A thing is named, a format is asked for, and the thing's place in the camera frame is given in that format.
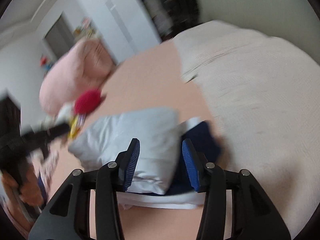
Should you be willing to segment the person's hand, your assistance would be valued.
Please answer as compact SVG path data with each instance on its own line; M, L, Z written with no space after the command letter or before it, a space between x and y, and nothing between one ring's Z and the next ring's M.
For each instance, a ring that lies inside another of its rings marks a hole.
M32 163L28 163L28 169L22 186L19 186L14 178L5 171L2 173L2 183L8 198L7 205L18 205L18 201L13 193L13 190L17 190L18 188L20 188L20 194L18 196L22 202L30 206L41 206L43 204L43 197Z

